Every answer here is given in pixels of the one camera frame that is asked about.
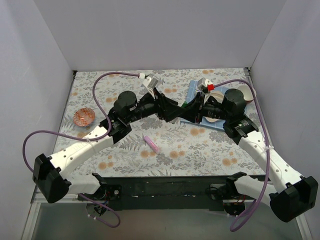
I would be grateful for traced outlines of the pink highlighter pen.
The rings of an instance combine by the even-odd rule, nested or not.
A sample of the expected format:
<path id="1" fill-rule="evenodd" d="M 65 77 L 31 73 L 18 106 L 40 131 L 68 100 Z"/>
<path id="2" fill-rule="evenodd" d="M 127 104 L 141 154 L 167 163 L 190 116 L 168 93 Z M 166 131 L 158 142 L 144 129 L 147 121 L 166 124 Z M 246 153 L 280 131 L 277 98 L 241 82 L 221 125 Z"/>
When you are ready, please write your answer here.
<path id="1" fill-rule="evenodd" d="M 143 139 L 156 154 L 160 153 L 160 148 L 151 140 L 150 137 L 144 136 Z"/>

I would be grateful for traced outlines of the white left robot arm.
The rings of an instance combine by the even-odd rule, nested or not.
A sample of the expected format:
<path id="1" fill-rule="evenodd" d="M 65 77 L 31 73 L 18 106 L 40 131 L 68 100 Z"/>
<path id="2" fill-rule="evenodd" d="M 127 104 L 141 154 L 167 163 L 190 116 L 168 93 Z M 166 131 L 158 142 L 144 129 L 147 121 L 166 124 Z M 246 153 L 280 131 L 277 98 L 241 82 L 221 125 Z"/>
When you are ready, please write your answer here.
<path id="1" fill-rule="evenodd" d="M 71 190 L 70 174 L 96 153 L 128 135 L 132 130 L 131 123 L 151 115 L 170 122 L 184 112 L 176 101 L 157 90 L 146 93 L 140 100 L 134 92 L 124 91 L 114 102 L 107 118 L 81 141 L 51 156 L 39 155 L 34 161 L 33 181 L 47 202 L 55 203 Z"/>

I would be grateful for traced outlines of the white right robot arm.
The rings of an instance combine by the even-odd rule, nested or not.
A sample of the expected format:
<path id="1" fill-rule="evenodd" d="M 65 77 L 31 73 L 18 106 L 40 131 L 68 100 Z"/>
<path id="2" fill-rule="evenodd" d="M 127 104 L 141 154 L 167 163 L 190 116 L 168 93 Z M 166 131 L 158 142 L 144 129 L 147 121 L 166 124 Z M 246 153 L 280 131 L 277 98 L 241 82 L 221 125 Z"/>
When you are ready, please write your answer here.
<path id="1" fill-rule="evenodd" d="M 202 118 L 224 120 L 223 129 L 240 148 L 246 151 L 265 172 L 267 182 L 258 181 L 244 172 L 227 178 L 226 184 L 216 189 L 215 198 L 237 199 L 245 195 L 270 206 L 273 213 L 287 223 L 315 206 L 318 182 L 293 169 L 270 145 L 257 125 L 247 117 L 247 103 L 238 89 L 228 89 L 221 102 L 198 92 L 182 105 L 181 118 L 199 123 Z"/>

